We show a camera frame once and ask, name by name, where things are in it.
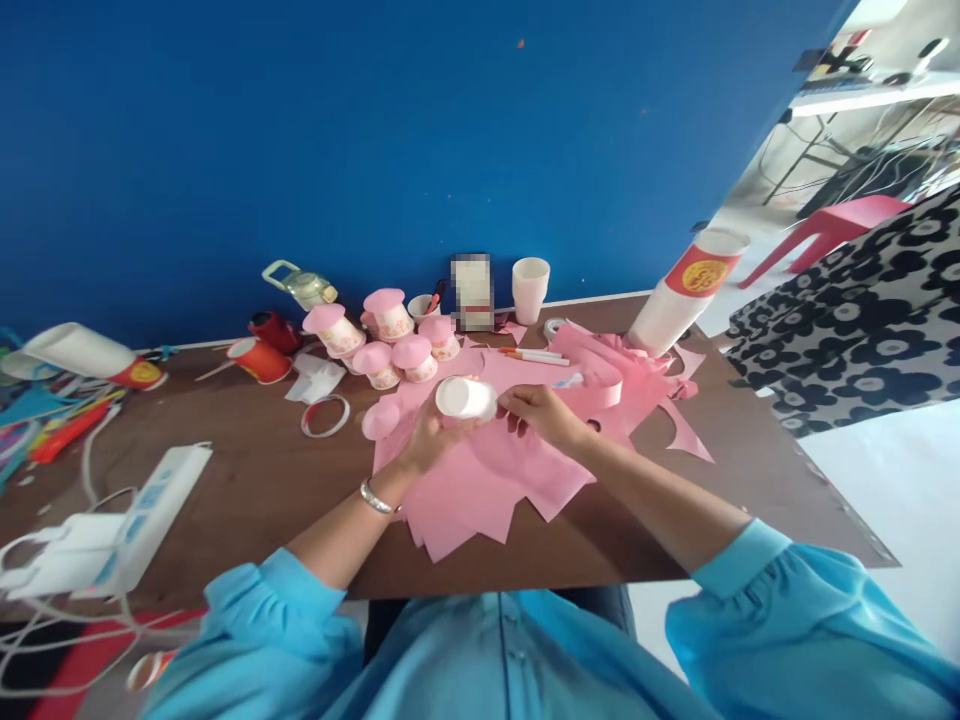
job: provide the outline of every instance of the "stacked paper cups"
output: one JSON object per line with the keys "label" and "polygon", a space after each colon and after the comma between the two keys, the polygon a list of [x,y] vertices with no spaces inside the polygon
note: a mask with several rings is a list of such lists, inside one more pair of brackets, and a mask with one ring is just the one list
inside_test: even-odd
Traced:
{"label": "stacked paper cups", "polygon": [[659,283],[627,331],[627,341],[660,357],[713,301],[750,238],[732,230],[707,228]]}

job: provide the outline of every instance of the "red label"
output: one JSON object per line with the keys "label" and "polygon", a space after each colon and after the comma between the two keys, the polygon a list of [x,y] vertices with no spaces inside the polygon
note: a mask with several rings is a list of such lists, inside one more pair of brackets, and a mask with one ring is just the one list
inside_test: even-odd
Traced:
{"label": "red label", "polygon": [[739,261],[739,255],[711,255],[691,245],[667,275],[667,287],[687,297],[710,297],[716,294]]}
{"label": "red label", "polygon": [[160,368],[138,357],[136,361],[122,373],[107,379],[110,382],[115,382],[125,387],[132,387],[136,390],[148,390],[156,385],[162,377],[163,371]]}

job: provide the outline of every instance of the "shirt sleeve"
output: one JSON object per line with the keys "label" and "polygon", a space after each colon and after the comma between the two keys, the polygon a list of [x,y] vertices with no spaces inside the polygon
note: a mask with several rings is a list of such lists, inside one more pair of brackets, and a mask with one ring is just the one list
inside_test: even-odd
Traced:
{"label": "shirt sleeve", "polygon": [[359,626],[335,614],[344,595],[285,549],[224,573],[207,586],[200,636],[161,675],[142,717],[280,718],[329,706],[363,665]]}
{"label": "shirt sleeve", "polygon": [[725,717],[953,718],[960,670],[854,557],[754,520],[674,603],[667,638]]}

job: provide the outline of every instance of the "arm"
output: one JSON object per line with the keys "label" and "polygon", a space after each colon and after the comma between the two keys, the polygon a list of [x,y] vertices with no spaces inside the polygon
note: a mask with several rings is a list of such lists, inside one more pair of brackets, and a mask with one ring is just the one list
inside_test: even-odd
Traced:
{"label": "arm", "polygon": [[689,573],[719,555],[751,517],[642,455],[593,432],[543,385],[518,385],[499,417],[523,436],[530,428],[594,474]]}
{"label": "arm", "polygon": [[960,671],[858,560],[776,530],[586,427],[548,388],[500,398],[622,500],[703,588],[667,638],[690,686],[724,717],[956,717]]}
{"label": "arm", "polygon": [[[444,428],[435,397],[436,388],[420,408],[410,442],[370,479],[370,490],[390,507],[398,507],[417,479],[480,424],[475,419]],[[357,490],[288,549],[326,586],[346,589],[389,524],[390,515],[374,510],[360,496],[358,482]]]}
{"label": "arm", "polygon": [[[407,446],[370,479],[371,491],[397,507],[475,425],[444,428],[431,396]],[[363,664],[360,628],[336,610],[390,522],[360,496],[361,480],[287,548],[210,583],[200,636],[160,677],[144,718],[319,716],[333,704]]]}

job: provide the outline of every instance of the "hand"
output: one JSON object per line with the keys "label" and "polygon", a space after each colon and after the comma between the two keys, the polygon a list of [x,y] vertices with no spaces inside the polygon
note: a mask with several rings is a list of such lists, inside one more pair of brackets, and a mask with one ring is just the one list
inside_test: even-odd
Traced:
{"label": "hand", "polygon": [[413,434],[407,446],[400,451],[397,461],[423,475],[432,468],[450,448],[463,440],[475,428],[483,424],[480,418],[464,420],[453,427],[443,426],[443,413],[437,408],[437,388],[433,388],[430,397],[424,401],[417,413]]}
{"label": "hand", "polygon": [[561,452],[594,434],[546,385],[514,385],[497,399],[497,404],[497,417],[506,416],[509,432],[523,437],[528,428],[533,428]]}

